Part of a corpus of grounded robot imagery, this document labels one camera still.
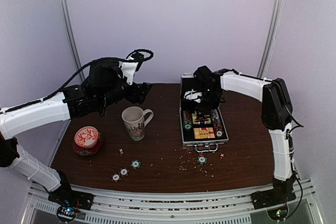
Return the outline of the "aluminium poker case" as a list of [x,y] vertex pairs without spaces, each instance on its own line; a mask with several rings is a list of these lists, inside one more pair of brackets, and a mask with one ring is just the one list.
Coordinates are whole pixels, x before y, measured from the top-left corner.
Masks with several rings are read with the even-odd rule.
[[208,125],[194,125],[192,123],[192,128],[190,130],[185,130],[183,127],[183,111],[188,110],[191,114],[196,113],[196,114],[201,114],[197,113],[195,111],[195,107],[197,105],[196,102],[193,101],[187,101],[183,99],[183,95],[186,91],[190,90],[195,90],[200,92],[201,91],[201,86],[199,82],[195,79],[195,77],[191,73],[184,73],[181,75],[181,83],[180,83],[180,106],[179,106],[179,113],[180,113],[180,126],[181,126],[181,137],[182,137],[182,145],[183,147],[192,147],[195,152],[201,153],[201,152],[216,152],[219,149],[219,146],[221,144],[225,144],[228,142],[229,138],[227,135],[226,127],[224,124],[224,120],[222,117],[222,114],[219,109],[219,105],[221,102],[224,100],[219,98],[218,99],[218,107],[215,109],[217,110],[219,114],[219,118],[221,120],[221,124],[223,126],[223,136],[222,137],[217,137],[215,135],[215,138],[213,139],[195,139],[194,137],[194,128],[197,127],[212,127],[213,128],[213,122]]

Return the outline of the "black red triangle all-in marker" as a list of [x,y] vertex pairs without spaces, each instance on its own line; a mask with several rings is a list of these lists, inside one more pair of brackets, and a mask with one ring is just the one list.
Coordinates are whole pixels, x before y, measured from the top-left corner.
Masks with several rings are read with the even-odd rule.
[[211,118],[209,115],[205,116],[197,116],[196,114],[193,115],[193,123],[194,124],[210,124]]

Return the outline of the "blue yellow card deck box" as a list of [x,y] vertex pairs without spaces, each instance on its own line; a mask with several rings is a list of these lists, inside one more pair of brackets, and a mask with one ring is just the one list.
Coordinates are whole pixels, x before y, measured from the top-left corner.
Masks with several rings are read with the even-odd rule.
[[211,124],[211,117],[209,114],[192,113],[192,123],[194,125],[208,125]]

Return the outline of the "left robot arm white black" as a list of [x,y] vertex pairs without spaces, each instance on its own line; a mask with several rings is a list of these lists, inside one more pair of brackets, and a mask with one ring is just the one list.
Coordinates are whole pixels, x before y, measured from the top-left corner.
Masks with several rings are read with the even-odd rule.
[[152,88],[150,83],[133,81],[141,66],[139,60],[102,58],[89,66],[89,75],[82,84],[65,84],[47,97],[1,109],[1,167],[14,169],[41,184],[64,205],[76,199],[65,174],[35,159],[18,144],[16,135],[94,112],[104,116],[108,106],[123,99],[141,104]]

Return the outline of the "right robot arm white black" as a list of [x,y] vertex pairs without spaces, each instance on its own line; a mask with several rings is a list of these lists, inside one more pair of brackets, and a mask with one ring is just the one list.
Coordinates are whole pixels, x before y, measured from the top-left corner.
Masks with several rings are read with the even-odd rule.
[[232,91],[254,98],[261,102],[261,120],[271,137],[274,155],[273,188],[255,193],[279,204],[290,198],[296,180],[293,167],[294,146],[292,140],[293,124],[302,127],[292,115],[293,106],[284,79],[257,78],[242,74],[235,69],[221,69],[212,72],[201,66],[193,73],[199,88],[186,96],[196,103],[196,109],[210,112],[223,91]]

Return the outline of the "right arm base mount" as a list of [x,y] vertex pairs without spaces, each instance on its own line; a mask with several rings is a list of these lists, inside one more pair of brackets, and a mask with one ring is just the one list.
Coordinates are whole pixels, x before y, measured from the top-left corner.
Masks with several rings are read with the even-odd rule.
[[291,191],[287,194],[276,194],[274,189],[256,191],[251,194],[254,209],[267,209],[268,217],[273,221],[285,221],[289,217],[288,202],[295,200],[296,194]]

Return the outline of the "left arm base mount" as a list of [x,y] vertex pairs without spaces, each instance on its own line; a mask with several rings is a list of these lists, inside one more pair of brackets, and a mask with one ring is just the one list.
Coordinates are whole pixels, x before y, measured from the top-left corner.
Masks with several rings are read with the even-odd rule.
[[62,196],[56,192],[48,191],[48,200],[59,205],[56,210],[56,217],[63,223],[74,221],[81,210],[90,210],[93,199],[93,194],[80,191],[72,191]]

